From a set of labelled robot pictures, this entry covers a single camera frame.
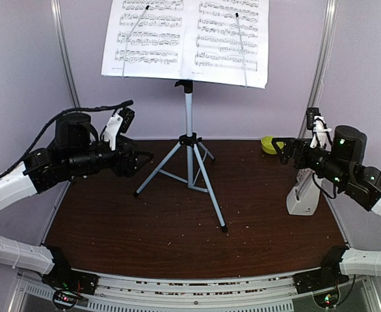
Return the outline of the light blue music stand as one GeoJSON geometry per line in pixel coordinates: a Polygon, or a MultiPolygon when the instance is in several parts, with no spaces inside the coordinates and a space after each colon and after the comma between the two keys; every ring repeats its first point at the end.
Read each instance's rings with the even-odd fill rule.
{"type": "Polygon", "coordinates": [[[170,151],[171,155],[181,148],[187,149],[187,177],[184,182],[190,189],[196,188],[196,181],[202,178],[205,182],[203,191],[210,196],[214,195],[214,190],[209,180],[208,173],[205,168],[205,160],[212,157],[212,153],[204,146],[201,138],[194,132],[192,122],[192,95],[194,93],[194,83],[183,78],[182,74],[179,78],[173,79],[177,87],[182,88],[185,96],[185,133],[181,135],[174,149],[170,151]]]}

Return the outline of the white metronome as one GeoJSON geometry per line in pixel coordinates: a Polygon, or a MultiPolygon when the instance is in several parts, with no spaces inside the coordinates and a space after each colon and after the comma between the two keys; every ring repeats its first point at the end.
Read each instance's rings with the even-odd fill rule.
{"type": "Polygon", "coordinates": [[[298,181],[286,197],[286,207],[290,215],[312,216],[318,206],[322,179],[314,177],[312,169],[301,169],[298,181]]]}

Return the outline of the sheet music page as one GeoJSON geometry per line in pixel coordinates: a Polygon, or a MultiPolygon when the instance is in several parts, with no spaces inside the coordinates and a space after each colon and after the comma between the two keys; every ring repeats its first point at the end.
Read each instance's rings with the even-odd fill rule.
{"type": "Polygon", "coordinates": [[[183,78],[264,89],[268,1],[186,1],[183,78]]]}
{"type": "Polygon", "coordinates": [[[113,1],[102,76],[179,78],[189,12],[188,1],[113,1]]]}

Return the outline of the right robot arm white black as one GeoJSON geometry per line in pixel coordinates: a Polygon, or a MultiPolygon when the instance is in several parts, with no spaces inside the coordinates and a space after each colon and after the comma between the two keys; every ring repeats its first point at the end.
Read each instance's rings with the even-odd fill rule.
{"type": "MultiPolygon", "coordinates": [[[[347,125],[335,128],[330,150],[311,146],[311,140],[305,138],[272,139],[282,164],[292,159],[294,168],[313,170],[338,193],[381,217],[381,170],[362,164],[366,143],[366,134],[347,125]]],[[[329,287],[340,275],[381,277],[381,251],[334,246],[322,259],[315,279],[320,286],[329,287]]]]}

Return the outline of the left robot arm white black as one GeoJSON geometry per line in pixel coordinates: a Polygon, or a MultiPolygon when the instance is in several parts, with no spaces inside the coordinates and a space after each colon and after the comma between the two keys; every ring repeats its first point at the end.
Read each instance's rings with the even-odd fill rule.
{"type": "MultiPolygon", "coordinates": [[[[132,177],[153,159],[125,136],[135,117],[133,101],[94,108],[75,107],[52,117],[34,142],[0,174],[0,211],[75,177],[111,170],[132,177]]],[[[50,276],[63,289],[76,282],[63,251],[0,237],[0,264],[50,276]]]]}

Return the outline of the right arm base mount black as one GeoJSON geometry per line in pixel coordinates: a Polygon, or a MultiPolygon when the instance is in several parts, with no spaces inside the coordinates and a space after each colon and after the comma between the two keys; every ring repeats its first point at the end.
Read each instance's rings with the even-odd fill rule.
{"type": "Polygon", "coordinates": [[[298,294],[320,291],[349,281],[349,277],[328,268],[318,268],[293,275],[298,294]]]}

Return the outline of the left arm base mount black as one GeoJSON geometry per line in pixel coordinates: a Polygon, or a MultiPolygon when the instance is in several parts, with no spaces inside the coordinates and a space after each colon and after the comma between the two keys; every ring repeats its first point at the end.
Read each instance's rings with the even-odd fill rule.
{"type": "Polygon", "coordinates": [[[99,276],[78,270],[63,270],[43,274],[44,283],[58,289],[67,289],[79,294],[94,295],[99,276]]]}

